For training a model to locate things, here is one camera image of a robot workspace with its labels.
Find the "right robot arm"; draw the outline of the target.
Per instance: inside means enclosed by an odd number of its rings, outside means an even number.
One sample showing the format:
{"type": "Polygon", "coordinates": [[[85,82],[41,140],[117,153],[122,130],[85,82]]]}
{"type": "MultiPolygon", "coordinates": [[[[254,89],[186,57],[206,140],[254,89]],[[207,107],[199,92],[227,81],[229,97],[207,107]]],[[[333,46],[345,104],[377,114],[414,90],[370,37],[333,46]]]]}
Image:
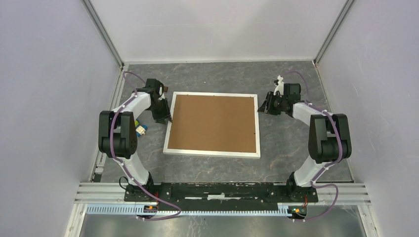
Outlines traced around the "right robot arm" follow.
{"type": "Polygon", "coordinates": [[[352,153],[348,118],[345,114],[333,114],[321,110],[301,99],[298,83],[274,81],[274,91],[269,91],[258,112],[288,116],[309,127],[309,156],[303,165],[293,172],[286,182],[285,194],[291,201],[299,201],[316,188],[317,180],[332,166],[352,153]]]}

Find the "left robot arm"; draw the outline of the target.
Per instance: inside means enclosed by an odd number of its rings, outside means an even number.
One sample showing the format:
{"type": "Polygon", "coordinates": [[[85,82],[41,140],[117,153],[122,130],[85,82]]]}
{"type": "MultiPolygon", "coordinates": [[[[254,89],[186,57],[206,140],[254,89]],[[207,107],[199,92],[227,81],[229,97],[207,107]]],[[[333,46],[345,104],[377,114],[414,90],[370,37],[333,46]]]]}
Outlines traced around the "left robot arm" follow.
{"type": "Polygon", "coordinates": [[[137,154],[136,119],[150,111],[156,123],[172,121],[167,87],[157,79],[147,79],[143,88],[137,88],[120,106],[99,114],[98,147],[100,152],[112,158],[124,171],[128,183],[137,188],[136,194],[143,201],[155,196],[150,172],[137,154]]]}

